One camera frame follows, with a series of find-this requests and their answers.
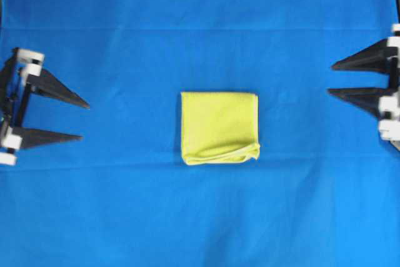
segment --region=folded towel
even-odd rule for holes
[[[188,165],[258,159],[258,97],[250,93],[182,95],[182,158]]]

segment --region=blue fabric backdrop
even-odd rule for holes
[[[326,88],[390,35],[394,0],[2,0],[14,47],[92,108],[32,97],[80,143],[0,167],[0,266],[399,266],[400,155]],[[189,167],[182,90],[259,95],[261,157]]]

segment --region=blue cloth surface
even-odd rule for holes
[[[0,166],[0,266],[399,266],[400,155],[326,88],[390,35],[394,0],[2,0],[22,47],[91,104],[32,97],[78,143]],[[259,96],[259,161],[189,167],[181,91]]]

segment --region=white bracket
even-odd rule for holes
[[[7,128],[6,135],[1,138],[1,146],[4,148],[12,148],[18,150],[23,141],[22,137],[13,134],[12,127]]]
[[[396,33],[400,31],[400,24],[399,23],[395,23],[392,25],[392,33]]]
[[[0,153],[0,164],[14,166],[17,162],[17,157],[11,153]]]
[[[389,37],[387,39],[388,47],[397,47],[400,48],[400,37]]]
[[[42,66],[29,63],[27,64],[22,70],[21,70],[21,79],[22,83],[25,86],[26,85],[26,80],[29,75],[35,75],[35,76],[40,76],[40,73],[42,71]]]
[[[19,48],[17,52],[17,60],[21,64],[33,63],[33,60],[39,61],[39,65],[43,65],[44,54],[37,53],[28,49]]]
[[[379,98],[379,112],[391,113],[391,119],[379,122],[378,129],[383,140],[400,141],[400,107],[398,92]]]

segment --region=towel fold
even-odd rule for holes
[[[182,92],[182,158],[188,165],[258,159],[258,97]]]

